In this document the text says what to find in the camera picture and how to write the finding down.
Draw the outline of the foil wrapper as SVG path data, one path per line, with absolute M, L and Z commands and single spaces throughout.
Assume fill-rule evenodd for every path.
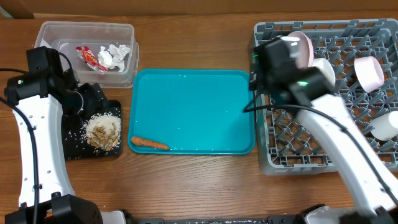
M 111 44 L 108 49 L 101 46 L 98 53 L 98 68 L 107 72 L 118 67 L 118 72 L 123 72 L 125 69 L 124 58 L 129 51 L 130 47 L 128 45 L 119 45 L 117 47 Z

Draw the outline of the red snack wrapper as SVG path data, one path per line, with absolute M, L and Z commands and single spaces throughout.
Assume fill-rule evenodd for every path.
M 93 52 L 87 46 L 76 47 L 76 51 L 80 54 L 80 58 L 84 61 L 87 66 L 89 66 L 92 70 L 107 72 L 108 69 L 102 65 L 100 65 L 94 56 Z

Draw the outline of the white rice pile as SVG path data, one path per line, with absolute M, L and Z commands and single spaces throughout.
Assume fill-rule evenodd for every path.
M 86 126 L 86 132 L 91 131 L 95 126 L 103 126 L 106 129 L 115 127 L 116 131 L 122 133 L 121 118 L 115 116 L 103 115 L 89 120 L 89 124 Z

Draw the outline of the cream bowl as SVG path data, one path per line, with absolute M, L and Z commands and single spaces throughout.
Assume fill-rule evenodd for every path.
M 317 67 L 318 69 L 321 70 L 321 72 L 324 74 L 326 79 L 332 84 L 335 85 L 336 83 L 336 78 L 335 78 L 335 72 L 333 70 L 333 67 L 331 63 L 325 59 L 325 58 L 316 58 L 313 60 L 313 67 Z

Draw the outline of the orange carrot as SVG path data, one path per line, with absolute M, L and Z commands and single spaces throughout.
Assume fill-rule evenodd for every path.
M 133 143 L 133 145 L 136 145 L 136 146 L 151 147 L 151 148 L 161 149 L 161 150 L 169 150 L 170 149 L 165 144 L 162 144 L 162 143 L 156 142 L 156 141 L 152 141 L 149 139 L 145 139 L 145 138 L 140 138 L 138 136 L 133 136 L 131 138 L 131 142 Z

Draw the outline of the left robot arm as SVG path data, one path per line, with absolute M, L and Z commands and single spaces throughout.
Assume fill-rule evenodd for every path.
M 6 223 L 133 223 L 125 210 L 102 212 L 75 196 L 67 175 L 62 125 L 80 123 L 113 104 L 95 83 L 78 85 L 65 54 L 47 47 L 26 52 L 28 71 L 8 79 L 1 102 L 12 109 L 19 128 L 22 185 L 19 209 Z

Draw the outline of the large white plate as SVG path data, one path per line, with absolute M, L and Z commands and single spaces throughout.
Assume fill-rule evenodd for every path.
M 288 37 L 299 38 L 298 42 L 298 57 L 296 64 L 298 68 L 311 67 L 313 65 L 314 53 L 312 41 L 300 31 L 292 32 Z

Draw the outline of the small white plate bowl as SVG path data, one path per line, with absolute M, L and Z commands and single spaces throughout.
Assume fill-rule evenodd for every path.
M 354 60 L 354 70 L 362 89 L 370 93 L 384 84 L 384 74 L 375 57 L 368 56 Z

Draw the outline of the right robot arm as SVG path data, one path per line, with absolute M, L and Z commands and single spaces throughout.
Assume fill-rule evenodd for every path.
M 265 109 L 292 113 L 326 151 L 349 190 L 354 208 L 316 205 L 296 223 L 397 223 L 397 178 L 378 158 L 352 120 L 343 99 L 317 67 L 299 68 L 294 37 L 276 37 L 252 49 L 249 89 L 270 95 Z

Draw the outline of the peanut shells pile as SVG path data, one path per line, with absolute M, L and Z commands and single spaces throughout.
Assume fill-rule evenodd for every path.
M 95 126 L 86 132 L 87 143 L 95 148 L 110 151 L 119 144 L 120 132 L 115 127 L 106 129 L 103 126 Z

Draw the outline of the small white cup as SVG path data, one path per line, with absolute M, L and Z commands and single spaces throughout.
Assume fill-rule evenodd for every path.
M 397 111 L 391 111 L 371 121 L 371 134 L 381 141 L 388 141 L 397 135 Z

